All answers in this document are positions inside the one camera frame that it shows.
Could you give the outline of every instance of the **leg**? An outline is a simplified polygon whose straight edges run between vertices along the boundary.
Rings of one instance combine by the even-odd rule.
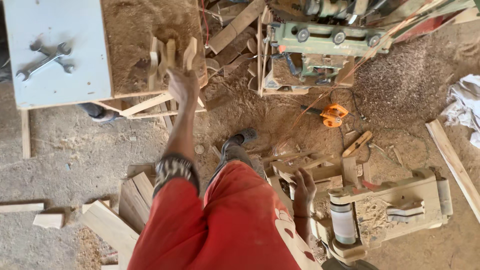
[[[257,138],[257,132],[254,129],[244,129],[238,134],[230,137],[222,146],[222,154],[220,162],[215,169],[215,173],[207,184],[207,187],[213,181],[218,172],[225,166],[225,164],[232,160],[240,160],[246,163],[250,168],[253,168],[252,162],[248,158],[247,153],[242,148],[242,144],[247,143]]]

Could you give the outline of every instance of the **sanding drum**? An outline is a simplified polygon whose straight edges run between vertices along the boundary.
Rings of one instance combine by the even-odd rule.
[[[333,231],[335,239],[342,244],[353,244],[355,237],[355,221],[353,220],[352,204],[334,204],[330,202]]]

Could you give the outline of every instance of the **foot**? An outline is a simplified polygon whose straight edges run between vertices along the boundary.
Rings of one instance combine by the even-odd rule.
[[[242,145],[255,140],[258,137],[258,135],[257,135],[257,131],[254,130],[253,128],[246,128],[246,129],[240,130],[239,132],[237,132],[237,134],[233,135],[232,137],[239,138],[239,144]]]

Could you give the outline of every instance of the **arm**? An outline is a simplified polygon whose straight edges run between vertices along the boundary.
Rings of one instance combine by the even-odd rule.
[[[312,230],[310,227],[310,206],[317,191],[317,187],[313,182],[312,176],[303,168],[299,168],[295,172],[292,180],[296,184],[293,185],[295,189],[295,199],[293,200],[293,222],[300,237],[310,246],[310,235]]]
[[[179,103],[179,114],[170,139],[157,166],[157,179],[153,197],[168,181],[181,177],[193,184],[199,193],[198,172],[193,165],[193,119],[197,106],[198,78],[195,72],[186,74],[168,69],[168,91]]]

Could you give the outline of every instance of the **sawdust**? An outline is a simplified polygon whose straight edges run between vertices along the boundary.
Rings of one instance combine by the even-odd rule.
[[[100,241],[97,235],[89,228],[83,227],[77,231],[75,238],[80,246],[75,260],[75,269],[100,270],[101,255],[98,250]]]

